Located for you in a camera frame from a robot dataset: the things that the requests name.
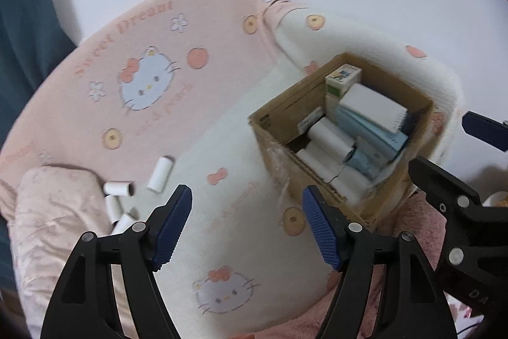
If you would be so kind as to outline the white lined notebook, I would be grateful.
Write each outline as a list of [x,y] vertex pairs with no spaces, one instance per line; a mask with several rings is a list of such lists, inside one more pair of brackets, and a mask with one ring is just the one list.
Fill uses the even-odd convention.
[[390,133],[398,132],[407,116],[407,109],[398,102],[362,84],[353,84],[339,105]]

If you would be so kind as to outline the pink floral pillow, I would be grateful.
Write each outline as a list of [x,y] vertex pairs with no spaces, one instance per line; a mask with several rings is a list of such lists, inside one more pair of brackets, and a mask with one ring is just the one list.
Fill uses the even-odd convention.
[[40,337],[58,277],[86,231],[107,236],[112,226],[97,176],[87,170],[29,169],[18,187],[9,224],[17,292],[28,331]]

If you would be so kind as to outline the wide white cardboard tube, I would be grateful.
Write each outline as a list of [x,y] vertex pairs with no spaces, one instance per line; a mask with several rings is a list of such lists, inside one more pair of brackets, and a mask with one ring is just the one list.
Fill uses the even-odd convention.
[[344,168],[341,163],[334,161],[318,147],[299,150],[296,156],[324,182],[331,182]]

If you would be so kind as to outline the long white cardboard tube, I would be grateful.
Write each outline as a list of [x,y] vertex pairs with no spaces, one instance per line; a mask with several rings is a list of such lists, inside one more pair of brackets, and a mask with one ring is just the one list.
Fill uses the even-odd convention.
[[356,145],[354,138],[338,128],[327,117],[313,124],[307,135],[310,140],[323,151],[334,156],[340,163],[349,159]]

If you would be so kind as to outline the white cartoon carton box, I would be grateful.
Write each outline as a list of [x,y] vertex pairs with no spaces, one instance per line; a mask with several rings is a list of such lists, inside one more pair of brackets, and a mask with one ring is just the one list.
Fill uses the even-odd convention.
[[351,64],[343,64],[324,78],[325,92],[341,98],[353,84],[362,80],[363,70]]

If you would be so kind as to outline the pink fluffy rug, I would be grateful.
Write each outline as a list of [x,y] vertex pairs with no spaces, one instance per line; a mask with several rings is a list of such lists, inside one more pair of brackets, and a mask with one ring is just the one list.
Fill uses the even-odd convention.
[[415,193],[374,233],[353,238],[330,292],[300,317],[255,338],[461,338],[480,324],[436,271],[445,218]]

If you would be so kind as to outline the white tube open end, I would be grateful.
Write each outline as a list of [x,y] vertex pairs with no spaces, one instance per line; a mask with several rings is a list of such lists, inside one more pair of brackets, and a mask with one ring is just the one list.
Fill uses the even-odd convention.
[[124,213],[121,215],[119,220],[114,225],[114,228],[111,232],[111,235],[118,235],[123,233],[133,224],[135,224],[138,220],[130,213]]

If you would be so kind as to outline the short white tube top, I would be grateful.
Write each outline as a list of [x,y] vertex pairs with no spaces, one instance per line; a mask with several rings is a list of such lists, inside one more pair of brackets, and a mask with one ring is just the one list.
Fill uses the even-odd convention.
[[132,197],[133,184],[130,181],[107,181],[103,184],[103,192],[106,195]]

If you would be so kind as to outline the brown cardboard box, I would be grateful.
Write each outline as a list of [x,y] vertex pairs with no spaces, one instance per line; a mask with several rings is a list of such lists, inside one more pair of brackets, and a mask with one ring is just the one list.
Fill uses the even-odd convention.
[[[343,80],[360,71],[369,101],[395,101],[407,111],[408,128],[372,134],[329,90],[327,76]],[[260,107],[249,118],[268,172],[294,199],[315,185],[347,218],[368,227],[383,220],[413,191],[408,163],[433,145],[434,103],[400,77],[350,53],[334,57]]]

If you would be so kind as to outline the slim white tube left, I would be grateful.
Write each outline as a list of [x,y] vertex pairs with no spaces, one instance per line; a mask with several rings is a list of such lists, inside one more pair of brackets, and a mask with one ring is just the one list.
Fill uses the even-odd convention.
[[108,194],[104,198],[104,203],[109,223],[115,226],[123,214],[120,199],[115,195]]

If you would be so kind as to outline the pink Hello Kitty blanket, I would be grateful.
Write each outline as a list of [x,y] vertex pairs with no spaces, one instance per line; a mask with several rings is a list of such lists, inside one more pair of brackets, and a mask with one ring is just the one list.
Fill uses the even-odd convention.
[[87,170],[145,220],[180,184],[193,208],[156,274],[186,338],[255,338],[324,298],[336,273],[266,169],[250,116],[334,57],[378,64],[429,96],[437,162],[461,123],[457,75],[413,45],[289,0],[148,0],[68,55],[1,149],[1,213],[29,169]]

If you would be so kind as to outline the light blue packet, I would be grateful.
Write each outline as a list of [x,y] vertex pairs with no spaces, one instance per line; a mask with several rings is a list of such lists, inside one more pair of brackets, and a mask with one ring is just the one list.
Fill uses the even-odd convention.
[[393,162],[408,141],[403,132],[388,132],[340,106],[327,110],[326,116],[354,138],[357,147],[379,166]]

